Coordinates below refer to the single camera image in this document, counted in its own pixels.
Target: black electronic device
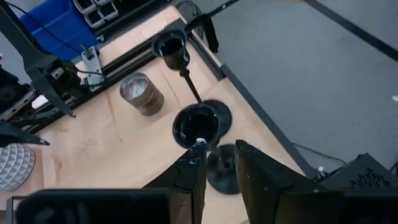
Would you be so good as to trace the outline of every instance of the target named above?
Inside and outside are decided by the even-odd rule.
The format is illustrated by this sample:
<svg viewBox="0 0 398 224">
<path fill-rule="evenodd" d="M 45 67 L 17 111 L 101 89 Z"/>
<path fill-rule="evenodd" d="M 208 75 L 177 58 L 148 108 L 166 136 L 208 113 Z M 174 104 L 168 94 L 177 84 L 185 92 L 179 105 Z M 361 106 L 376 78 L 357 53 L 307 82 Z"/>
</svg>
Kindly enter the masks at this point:
<svg viewBox="0 0 398 224">
<path fill-rule="evenodd" d="M 236 148 L 250 223 L 398 223 L 397 179 L 368 154 L 317 182 L 245 141 L 236 141 Z"/>
</svg>

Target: floor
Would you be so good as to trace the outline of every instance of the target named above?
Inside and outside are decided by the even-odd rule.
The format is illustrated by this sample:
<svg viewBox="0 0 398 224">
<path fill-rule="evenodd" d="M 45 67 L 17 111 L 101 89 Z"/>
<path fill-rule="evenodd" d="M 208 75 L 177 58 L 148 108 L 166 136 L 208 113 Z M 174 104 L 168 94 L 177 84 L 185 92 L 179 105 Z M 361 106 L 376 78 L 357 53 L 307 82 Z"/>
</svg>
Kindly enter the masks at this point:
<svg viewBox="0 0 398 224">
<path fill-rule="evenodd" d="M 29 9 L 40 0 L 9 1 Z M 205 12 L 226 0 L 194 1 Z M 397 1 L 321 2 L 398 49 Z M 300 1 L 240 0 L 213 22 L 218 57 L 291 141 L 344 161 L 365 152 L 386 167 L 398 160 L 396 61 Z M 2 35 L 0 51 L 4 67 L 24 73 Z M 314 167 L 341 165 L 299 151 Z"/>
</svg>

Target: storage bin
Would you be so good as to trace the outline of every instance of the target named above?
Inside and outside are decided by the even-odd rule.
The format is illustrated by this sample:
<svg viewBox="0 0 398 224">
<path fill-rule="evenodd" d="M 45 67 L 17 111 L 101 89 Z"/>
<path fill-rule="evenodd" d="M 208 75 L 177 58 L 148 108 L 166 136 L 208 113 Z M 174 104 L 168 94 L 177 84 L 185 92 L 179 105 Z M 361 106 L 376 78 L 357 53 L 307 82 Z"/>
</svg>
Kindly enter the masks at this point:
<svg viewBox="0 0 398 224">
<path fill-rule="evenodd" d="M 112 1 L 112 0 L 93 0 L 95 3 L 97 3 L 100 6 L 105 5 L 106 3 Z"/>
<path fill-rule="evenodd" d="M 93 11 L 85 15 L 85 20 L 91 28 L 99 28 L 105 24 L 105 20 L 99 11 Z"/>
<path fill-rule="evenodd" d="M 23 15 L 20 20 L 27 30 L 35 37 L 43 49 L 62 60 L 71 60 L 80 53 L 62 44 L 41 28 L 40 25 L 77 50 L 81 50 L 80 44 L 85 44 L 86 46 L 97 44 L 96 37 L 84 18 L 75 10 L 72 0 L 48 0 L 35 7 L 29 14 L 40 24 L 29 16 Z"/>
<path fill-rule="evenodd" d="M 109 2 L 99 9 L 99 14 L 103 19 L 110 21 L 119 15 L 119 11 L 113 2 Z"/>
<path fill-rule="evenodd" d="M 96 5 L 93 0 L 73 0 L 76 8 L 80 11 L 80 13 L 87 15 L 94 10 L 96 10 Z"/>
</svg>

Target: blue storage bin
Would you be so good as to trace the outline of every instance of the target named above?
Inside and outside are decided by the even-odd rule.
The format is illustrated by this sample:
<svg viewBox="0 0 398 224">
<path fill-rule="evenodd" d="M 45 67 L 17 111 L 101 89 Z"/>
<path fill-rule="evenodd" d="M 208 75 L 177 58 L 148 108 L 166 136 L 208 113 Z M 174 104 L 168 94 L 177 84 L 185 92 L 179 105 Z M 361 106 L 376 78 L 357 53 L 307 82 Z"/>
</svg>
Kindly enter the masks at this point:
<svg viewBox="0 0 398 224">
<path fill-rule="evenodd" d="M 97 44 L 96 37 L 80 13 L 74 9 L 71 0 L 48 0 L 32 9 L 29 14 L 40 24 L 29 16 L 23 15 L 20 20 L 27 30 L 43 49 L 62 60 L 71 60 L 79 54 L 52 37 L 40 25 L 80 52 L 82 51 L 80 44 L 89 47 Z"/>
</svg>

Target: metal bracket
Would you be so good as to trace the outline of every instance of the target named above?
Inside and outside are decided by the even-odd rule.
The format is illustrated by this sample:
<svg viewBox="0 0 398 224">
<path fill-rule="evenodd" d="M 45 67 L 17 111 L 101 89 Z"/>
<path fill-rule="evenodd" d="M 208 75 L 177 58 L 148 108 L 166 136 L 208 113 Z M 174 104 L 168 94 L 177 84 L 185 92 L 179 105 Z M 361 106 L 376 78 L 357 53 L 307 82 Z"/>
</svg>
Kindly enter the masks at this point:
<svg viewBox="0 0 398 224">
<path fill-rule="evenodd" d="M 15 200 L 23 200 L 25 196 L 12 196 L 7 199 L 6 206 L 6 224 L 14 223 L 14 201 Z"/>
<path fill-rule="evenodd" d="M 87 72 L 93 72 L 92 74 L 88 74 L 86 78 L 81 80 L 81 85 L 89 85 L 90 90 L 94 91 L 98 88 L 97 85 L 100 85 L 104 82 L 104 75 L 100 75 L 97 73 L 102 73 L 100 60 L 98 55 L 100 54 L 99 50 L 96 47 L 87 48 L 82 45 L 83 53 L 81 53 L 81 59 L 85 64 Z"/>
</svg>

